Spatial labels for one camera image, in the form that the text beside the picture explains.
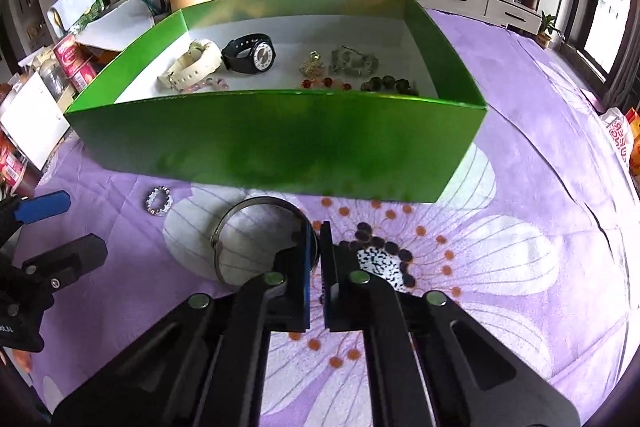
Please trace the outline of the white plastic shopping bag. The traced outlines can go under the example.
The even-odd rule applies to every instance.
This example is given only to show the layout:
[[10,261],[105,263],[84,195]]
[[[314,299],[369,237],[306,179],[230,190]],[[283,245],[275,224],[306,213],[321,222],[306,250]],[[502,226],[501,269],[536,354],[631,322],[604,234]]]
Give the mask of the white plastic shopping bag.
[[626,114],[623,114],[619,108],[611,107],[601,116],[601,119],[623,165],[629,168],[633,178],[638,178],[640,168],[639,113],[631,108]]

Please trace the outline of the white chunky wristwatch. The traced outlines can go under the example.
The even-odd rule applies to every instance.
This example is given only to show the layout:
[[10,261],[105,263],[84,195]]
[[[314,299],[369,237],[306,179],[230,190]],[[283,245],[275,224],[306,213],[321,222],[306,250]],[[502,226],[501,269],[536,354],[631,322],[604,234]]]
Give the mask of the white chunky wristwatch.
[[221,49],[216,43],[209,39],[194,40],[186,53],[158,76],[158,81],[166,88],[182,92],[212,75],[221,64]]

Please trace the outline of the black wristwatch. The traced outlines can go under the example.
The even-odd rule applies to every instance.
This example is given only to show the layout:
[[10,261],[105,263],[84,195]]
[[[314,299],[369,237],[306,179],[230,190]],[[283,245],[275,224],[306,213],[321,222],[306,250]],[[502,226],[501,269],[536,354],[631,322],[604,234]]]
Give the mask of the black wristwatch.
[[254,75],[268,72],[277,53],[269,36],[249,34],[231,40],[221,50],[221,56],[226,69]]

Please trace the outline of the silver metal bangle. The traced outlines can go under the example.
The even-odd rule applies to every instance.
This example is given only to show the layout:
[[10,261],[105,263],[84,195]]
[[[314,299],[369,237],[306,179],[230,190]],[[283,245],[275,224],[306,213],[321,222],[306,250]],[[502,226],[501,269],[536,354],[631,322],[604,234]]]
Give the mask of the silver metal bangle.
[[318,234],[292,202],[274,196],[253,196],[238,202],[220,218],[209,237],[217,280],[240,287],[270,272],[277,253],[308,243],[309,269],[318,265]]

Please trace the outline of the green cardboard box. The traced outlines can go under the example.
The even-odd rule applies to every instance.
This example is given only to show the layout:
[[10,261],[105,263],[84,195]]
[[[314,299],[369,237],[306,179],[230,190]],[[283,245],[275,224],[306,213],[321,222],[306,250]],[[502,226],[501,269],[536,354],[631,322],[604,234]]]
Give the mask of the green cardboard box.
[[[219,69],[224,89],[180,94],[158,76],[194,40],[270,37],[268,72]],[[332,75],[350,46],[380,64]],[[299,66],[321,54],[323,77]],[[67,120],[102,167],[295,194],[434,202],[487,105],[416,0],[215,0],[165,18],[118,54]]]

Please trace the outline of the purple floral tablecloth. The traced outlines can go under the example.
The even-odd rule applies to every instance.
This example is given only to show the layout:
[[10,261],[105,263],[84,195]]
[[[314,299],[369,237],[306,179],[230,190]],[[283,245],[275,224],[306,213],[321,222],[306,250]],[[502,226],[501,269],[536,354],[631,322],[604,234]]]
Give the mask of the purple floral tablecloth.
[[[434,21],[488,104],[474,143],[435,204],[298,196],[394,287],[436,289],[576,407],[597,412],[639,346],[639,199],[592,105],[556,58],[511,31],[444,13]],[[40,183],[70,210],[21,231],[17,258],[88,233],[105,265],[56,295],[46,342],[13,362],[47,407],[177,303],[220,295],[208,238],[248,191],[176,182],[163,217],[143,203],[157,179],[96,165],[68,139]]]

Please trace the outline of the silver green jewelry piece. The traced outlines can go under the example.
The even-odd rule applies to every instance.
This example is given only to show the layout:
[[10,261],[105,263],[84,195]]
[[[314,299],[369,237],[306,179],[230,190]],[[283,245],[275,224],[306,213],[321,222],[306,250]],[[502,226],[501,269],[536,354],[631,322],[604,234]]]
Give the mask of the silver green jewelry piece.
[[340,46],[331,52],[329,73],[352,77],[369,77],[378,71],[380,62],[375,54],[361,53],[350,46]]

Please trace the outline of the white paper sheet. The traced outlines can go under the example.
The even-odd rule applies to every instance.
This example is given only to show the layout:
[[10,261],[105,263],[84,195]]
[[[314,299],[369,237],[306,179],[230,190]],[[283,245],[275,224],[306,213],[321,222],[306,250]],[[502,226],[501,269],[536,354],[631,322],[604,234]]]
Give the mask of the white paper sheet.
[[120,0],[76,36],[89,48],[122,52],[154,26],[153,15],[142,0]]

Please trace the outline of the pink snack can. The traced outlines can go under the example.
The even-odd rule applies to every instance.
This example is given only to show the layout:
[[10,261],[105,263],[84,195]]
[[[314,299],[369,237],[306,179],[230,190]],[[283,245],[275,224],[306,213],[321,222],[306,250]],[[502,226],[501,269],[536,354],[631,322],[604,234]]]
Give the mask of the pink snack can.
[[85,91],[96,78],[91,55],[81,47],[73,34],[65,35],[54,46],[53,53],[78,93]]

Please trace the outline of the white square box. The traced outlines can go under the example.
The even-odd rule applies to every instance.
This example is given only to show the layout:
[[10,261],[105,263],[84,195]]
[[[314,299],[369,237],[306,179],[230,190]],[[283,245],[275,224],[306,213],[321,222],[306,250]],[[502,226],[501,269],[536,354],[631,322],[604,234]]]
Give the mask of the white square box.
[[1,128],[32,165],[41,170],[70,124],[34,72],[24,82],[17,80],[1,102]]

